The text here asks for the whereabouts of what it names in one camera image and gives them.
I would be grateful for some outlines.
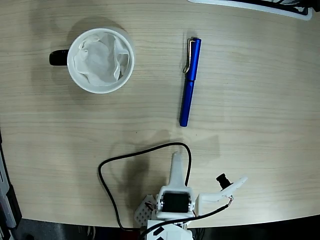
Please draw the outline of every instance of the silver pen clip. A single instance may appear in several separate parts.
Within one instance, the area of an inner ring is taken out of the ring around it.
[[[186,53],[186,65],[183,69],[183,73],[186,74],[190,69],[190,62],[191,62],[191,43],[195,43],[196,41],[193,40],[194,38],[188,39],[188,51]]]

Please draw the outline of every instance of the black mug handle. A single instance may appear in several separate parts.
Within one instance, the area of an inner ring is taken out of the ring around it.
[[[53,51],[49,55],[49,63],[52,66],[67,66],[68,49]]]

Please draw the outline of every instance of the white cloth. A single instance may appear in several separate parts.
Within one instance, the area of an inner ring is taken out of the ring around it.
[[[118,81],[129,64],[129,51],[117,36],[101,32],[88,36],[73,57],[75,69],[94,86]]]

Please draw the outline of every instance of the wood grain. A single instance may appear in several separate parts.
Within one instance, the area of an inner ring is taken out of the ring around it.
[[[24,218],[117,226],[97,177],[106,158],[170,141],[192,150],[189,185],[249,180],[232,206],[191,227],[320,214],[320,15],[302,21],[186,0],[2,0],[0,127]],[[110,94],[92,94],[48,63],[85,30],[120,26],[136,65]],[[188,37],[202,38],[187,128],[179,127]],[[168,181],[168,148],[103,169],[121,221]],[[207,206],[207,211],[218,207]]]

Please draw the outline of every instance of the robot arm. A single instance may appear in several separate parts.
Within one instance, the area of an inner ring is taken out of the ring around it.
[[[151,217],[146,221],[147,229],[165,221],[195,217],[195,208],[198,216],[201,216],[203,203],[215,203],[222,198],[231,198],[234,191],[248,179],[242,177],[235,183],[230,183],[222,174],[217,178],[222,190],[216,193],[200,193],[195,201],[192,188],[185,186],[182,171],[182,156],[175,152],[172,155],[169,184],[160,189],[156,200],[148,195],[135,213],[135,216],[141,215],[139,211],[147,211],[145,205],[149,206],[154,203],[154,208],[150,210]],[[189,223],[189,221],[183,221],[176,224],[165,224],[147,234],[146,240],[192,240],[192,232],[187,230]]]

